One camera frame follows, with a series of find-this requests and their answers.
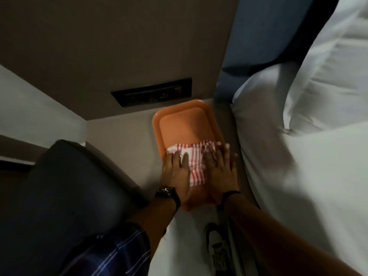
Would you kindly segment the person's left hand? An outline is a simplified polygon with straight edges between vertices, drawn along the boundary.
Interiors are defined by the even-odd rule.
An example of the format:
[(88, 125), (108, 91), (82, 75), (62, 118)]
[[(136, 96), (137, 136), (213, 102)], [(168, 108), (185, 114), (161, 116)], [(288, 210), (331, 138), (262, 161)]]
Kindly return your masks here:
[(176, 189), (178, 196), (181, 199), (181, 206), (188, 197), (188, 191), (190, 187), (190, 175), (191, 170), (173, 165), (171, 168), (162, 167), (161, 174), (161, 186), (171, 186)]

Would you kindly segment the person's right hand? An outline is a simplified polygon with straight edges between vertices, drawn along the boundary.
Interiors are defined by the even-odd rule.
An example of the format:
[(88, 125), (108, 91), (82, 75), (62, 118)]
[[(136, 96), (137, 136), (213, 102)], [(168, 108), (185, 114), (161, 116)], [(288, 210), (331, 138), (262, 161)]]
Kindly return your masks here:
[(230, 145), (217, 142), (223, 145), (223, 160), (224, 167), (216, 167), (216, 162), (213, 161), (209, 152), (204, 153), (203, 162), (207, 175), (206, 184), (208, 191), (216, 205), (219, 205), (222, 200), (223, 192), (231, 190), (240, 190), (238, 183), (237, 170), (231, 171), (231, 152)]

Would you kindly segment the red white striped cloth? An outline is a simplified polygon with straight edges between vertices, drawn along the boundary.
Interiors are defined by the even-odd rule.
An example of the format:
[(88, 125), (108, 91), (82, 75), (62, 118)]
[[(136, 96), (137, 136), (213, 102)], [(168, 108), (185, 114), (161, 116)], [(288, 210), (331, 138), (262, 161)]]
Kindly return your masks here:
[(174, 154), (180, 151), (180, 158), (184, 154), (188, 154), (188, 165), (191, 170), (190, 186), (197, 186), (205, 184), (205, 164), (203, 162), (204, 153), (209, 152), (213, 161), (216, 161), (216, 143), (211, 140), (203, 140), (195, 144), (174, 144), (167, 148), (167, 153)]

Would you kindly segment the person's left forearm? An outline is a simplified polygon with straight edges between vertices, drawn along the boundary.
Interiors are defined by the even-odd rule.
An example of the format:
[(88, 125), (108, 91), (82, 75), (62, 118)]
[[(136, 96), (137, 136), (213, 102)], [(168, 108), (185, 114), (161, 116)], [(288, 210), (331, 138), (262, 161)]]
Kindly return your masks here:
[(176, 213), (176, 206), (173, 198), (158, 196), (147, 207), (129, 218), (128, 222), (142, 227), (150, 239), (161, 239)]

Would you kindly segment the person's right forearm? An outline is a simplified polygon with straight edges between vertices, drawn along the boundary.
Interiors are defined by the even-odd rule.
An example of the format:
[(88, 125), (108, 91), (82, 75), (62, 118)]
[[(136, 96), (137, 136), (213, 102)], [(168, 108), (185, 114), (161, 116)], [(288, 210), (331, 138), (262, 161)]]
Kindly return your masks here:
[(224, 211), (273, 276), (362, 276), (249, 203), (242, 194), (230, 196)]

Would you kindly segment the black wristband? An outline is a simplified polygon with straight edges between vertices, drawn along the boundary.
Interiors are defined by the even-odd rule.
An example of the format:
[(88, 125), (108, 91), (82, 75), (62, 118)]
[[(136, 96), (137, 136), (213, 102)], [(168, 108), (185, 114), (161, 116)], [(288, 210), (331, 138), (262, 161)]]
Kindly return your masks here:
[(221, 203), (218, 205), (218, 209), (219, 210), (223, 210), (224, 209), (224, 205), (226, 203), (226, 200), (230, 196), (235, 195), (235, 194), (241, 194), (241, 192), (240, 191), (237, 191), (237, 190), (231, 190), (231, 191), (223, 192), (222, 200), (221, 200)]

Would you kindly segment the orange plastic tray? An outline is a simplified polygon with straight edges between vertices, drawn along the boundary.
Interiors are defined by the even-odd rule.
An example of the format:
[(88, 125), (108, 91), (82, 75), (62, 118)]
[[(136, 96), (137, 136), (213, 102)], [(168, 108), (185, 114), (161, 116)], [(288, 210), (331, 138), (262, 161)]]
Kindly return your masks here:
[[(153, 117), (153, 128), (159, 153), (164, 162), (167, 148), (174, 144), (195, 144), (203, 140), (225, 143), (210, 106), (192, 100), (159, 110)], [(187, 211), (213, 204), (205, 184), (190, 186), (182, 208)]]

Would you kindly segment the black wristwatch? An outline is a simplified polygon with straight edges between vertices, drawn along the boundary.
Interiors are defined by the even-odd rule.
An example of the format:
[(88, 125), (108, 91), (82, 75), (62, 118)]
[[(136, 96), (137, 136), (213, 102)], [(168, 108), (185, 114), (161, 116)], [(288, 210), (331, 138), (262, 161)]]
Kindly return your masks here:
[(181, 207), (181, 199), (178, 196), (176, 189), (171, 186), (161, 186), (154, 195), (155, 198), (170, 198), (176, 205), (176, 211)]

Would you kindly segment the white bed sheet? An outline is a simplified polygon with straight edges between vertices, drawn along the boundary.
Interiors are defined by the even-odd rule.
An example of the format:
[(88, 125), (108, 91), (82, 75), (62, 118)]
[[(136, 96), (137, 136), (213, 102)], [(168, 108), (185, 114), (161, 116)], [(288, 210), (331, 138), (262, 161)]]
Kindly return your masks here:
[(270, 66), (235, 93), (242, 159), (260, 208), (368, 276), (368, 122), (297, 136), (284, 129), (299, 65)]

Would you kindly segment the white sneaker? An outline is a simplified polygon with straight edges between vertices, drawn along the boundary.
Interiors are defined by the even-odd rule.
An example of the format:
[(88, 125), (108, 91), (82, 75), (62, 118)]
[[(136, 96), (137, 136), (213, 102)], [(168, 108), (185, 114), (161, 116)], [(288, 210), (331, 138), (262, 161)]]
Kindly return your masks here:
[(230, 249), (219, 225), (216, 223), (207, 224), (205, 241), (212, 276), (235, 276)]

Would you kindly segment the blue plaid shirt sleeve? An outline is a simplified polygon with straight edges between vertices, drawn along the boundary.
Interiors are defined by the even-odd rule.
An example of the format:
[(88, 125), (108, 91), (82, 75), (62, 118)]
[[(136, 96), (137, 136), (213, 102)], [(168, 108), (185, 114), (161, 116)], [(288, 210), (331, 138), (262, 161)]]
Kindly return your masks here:
[(146, 231), (125, 222), (86, 237), (68, 254), (58, 276), (148, 276), (151, 253)]

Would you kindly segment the black cushioned chair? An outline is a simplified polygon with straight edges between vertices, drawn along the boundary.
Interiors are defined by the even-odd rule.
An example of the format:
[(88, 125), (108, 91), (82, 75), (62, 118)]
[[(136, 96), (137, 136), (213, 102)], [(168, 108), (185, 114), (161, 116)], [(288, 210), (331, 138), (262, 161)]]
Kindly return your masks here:
[(26, 178), (0, 191), (0, 276), (54, 276), (86, 237), (148, 204), (102, 153), (59, 140)]

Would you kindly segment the blue upholstered headboard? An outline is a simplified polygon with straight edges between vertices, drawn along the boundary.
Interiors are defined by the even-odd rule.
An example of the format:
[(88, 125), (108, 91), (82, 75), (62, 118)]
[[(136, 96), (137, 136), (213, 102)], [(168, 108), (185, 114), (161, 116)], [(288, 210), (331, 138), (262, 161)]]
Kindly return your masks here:
[(301, 64), (339, 0), (239, 0), (214, 99), (230, 102), (253, 74)]

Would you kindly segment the white pillow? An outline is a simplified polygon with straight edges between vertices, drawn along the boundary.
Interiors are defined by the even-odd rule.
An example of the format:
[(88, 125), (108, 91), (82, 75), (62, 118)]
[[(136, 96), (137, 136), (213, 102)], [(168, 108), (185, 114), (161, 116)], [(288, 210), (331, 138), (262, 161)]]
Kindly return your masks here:
[(306, 135), (368, 121), (368, 0), (339, 0), (289, 89), (285, 130)]

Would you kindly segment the black wall socket panel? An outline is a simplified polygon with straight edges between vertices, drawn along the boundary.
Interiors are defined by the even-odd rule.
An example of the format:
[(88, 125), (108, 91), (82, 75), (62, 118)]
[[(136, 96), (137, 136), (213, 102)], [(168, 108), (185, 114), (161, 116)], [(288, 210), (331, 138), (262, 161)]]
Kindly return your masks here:
[(121, 107), (133, 107), (190, 98), (192, 78), (179, 79), (157, 85), (111, 92)]

